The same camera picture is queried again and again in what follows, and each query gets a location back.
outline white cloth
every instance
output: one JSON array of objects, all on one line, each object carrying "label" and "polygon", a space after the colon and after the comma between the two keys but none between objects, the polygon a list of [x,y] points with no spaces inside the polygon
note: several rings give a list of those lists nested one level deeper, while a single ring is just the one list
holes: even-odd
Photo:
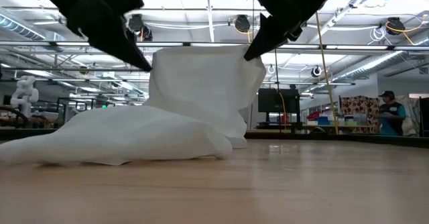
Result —
[{"label": "white cloth", "polygon": [[265,76],[246,46],[168,48],[154,54],[143,106],[93,109],[58,131],[0,145],[0,162],[95,162],[227,158],[245,147],[248,107]]}]

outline cap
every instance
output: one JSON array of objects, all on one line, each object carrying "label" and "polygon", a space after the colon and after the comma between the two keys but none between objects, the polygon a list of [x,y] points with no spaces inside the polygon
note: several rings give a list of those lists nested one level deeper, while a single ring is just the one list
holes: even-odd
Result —
[{"label": "cap", "polygon": [[383,94],[379,95],[379,97],[392,97],[395,98],[395,93],[393,91],[385,91]]}]

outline man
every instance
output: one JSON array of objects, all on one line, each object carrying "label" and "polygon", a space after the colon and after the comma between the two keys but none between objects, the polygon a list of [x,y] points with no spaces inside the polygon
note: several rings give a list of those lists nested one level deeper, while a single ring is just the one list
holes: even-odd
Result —
[{"label": "man", "polygon": [[402,136],[402,123],[406,118],[405,108],[395,101],[393,91],[385,91],[380,97],[383,104],[379,110],[380,134],[386,136]]}]

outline white robot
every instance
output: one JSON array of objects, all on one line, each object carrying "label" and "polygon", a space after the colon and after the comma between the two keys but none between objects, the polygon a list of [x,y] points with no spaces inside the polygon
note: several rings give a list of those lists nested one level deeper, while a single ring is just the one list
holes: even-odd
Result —
[{"label": "white robot", "polygon": [[17,88],[11,98],[13,108],[22,106],[21,113],[26,117],[32,115],[32,103],[39,101],[39,91],[33,88],[36,78],[34,76],[22,76],[17,82]]}]

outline blue shirt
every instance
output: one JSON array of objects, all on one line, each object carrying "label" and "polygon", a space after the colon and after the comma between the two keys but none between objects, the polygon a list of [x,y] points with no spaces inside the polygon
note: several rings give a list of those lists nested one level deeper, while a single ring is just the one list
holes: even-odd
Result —
[{"label": "blue shirt", "polygon": [[[397,108],[397,114],[400,117],[407,117],[406,115],[406,111],[405,111],[405,107],[404,106],[400,106]],[[384,136],[398,136],[398,134],[396,133],[395,130],[393,130],[390,121],[385,118],[385,117],[380,117],[379,119],[380,123],[381,123],[381,129],[380,129],[380,134],[384,135]]]}]

